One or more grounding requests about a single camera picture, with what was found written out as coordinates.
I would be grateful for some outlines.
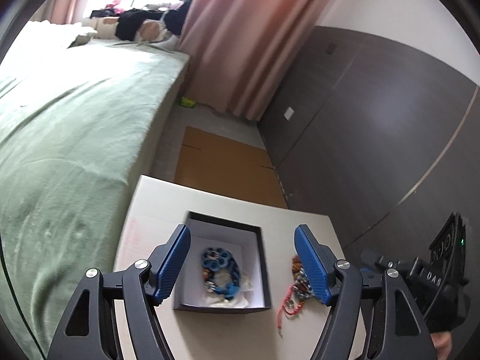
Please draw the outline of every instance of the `white electrical outlet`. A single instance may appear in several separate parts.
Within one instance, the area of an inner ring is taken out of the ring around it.
[[[285,114],[283,114],[283,116],[285,117],[286,120],[290,120],[290,118],[292,117],[293,113],[295,111],[293,109],[291,109],[290,107],[288,107],[285,111]]]

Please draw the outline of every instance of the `dark wood paneling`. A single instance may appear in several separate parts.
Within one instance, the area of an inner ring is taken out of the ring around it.
[[[472,299],[467,321],[454,331],[452,359],[465,345],[480,321],[480,95],[465,125],[438,165],[416,192],[359,240],[344,248],[345,256],[359,264],[362,250],[369,248],[391,257],[429,258],[428,246],[451,212],[469,219],[466,292]]]
[[[277,169],[289,207],[330,216],[340,244],[351,243],[434,162],[474,89],[430,55],[368,35]]]
[[[361,32],[315,27],[259,123],[275,166],[328,99],[364,37]],[[288,107],[295,111],[290,121],[284,118]]]

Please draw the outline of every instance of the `silver bolt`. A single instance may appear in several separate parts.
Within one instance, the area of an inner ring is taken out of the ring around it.
[[[397,278],[398,271],[396,269],[390,268],[389,270],[387,270],[387,275],[389,275],[391,278]]]
[[[146,268],[147,266],[148,266],[148,261],[145,259],[139,259],[135,261],[135,268],[137,269],[143,269],[143,268]]]
[[[339,259],[337,261],[337,267],[340,269],[349,269],[350,263],[346,259]]]
[[[85,276],[87,278],[94,278],[95,276],[97,276],[97,274],[98,274],[98,271],[95,268],[91,268],[87,272],[85,272]]]

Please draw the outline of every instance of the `hand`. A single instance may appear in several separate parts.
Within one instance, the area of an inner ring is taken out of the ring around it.
[[[438,360],[446,360],[452,351],[452,334],[450,332],[432,333],[431,340],[437,351]]]

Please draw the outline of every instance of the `green bedsheet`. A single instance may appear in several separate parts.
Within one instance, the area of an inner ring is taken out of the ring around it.
[[[188,59],[135,43],[56,56],[14,84],[0,76],[0,232],[45,355],[85,271],[113,268],[147,133]],[[1,270],[0,315],[41,359]]]

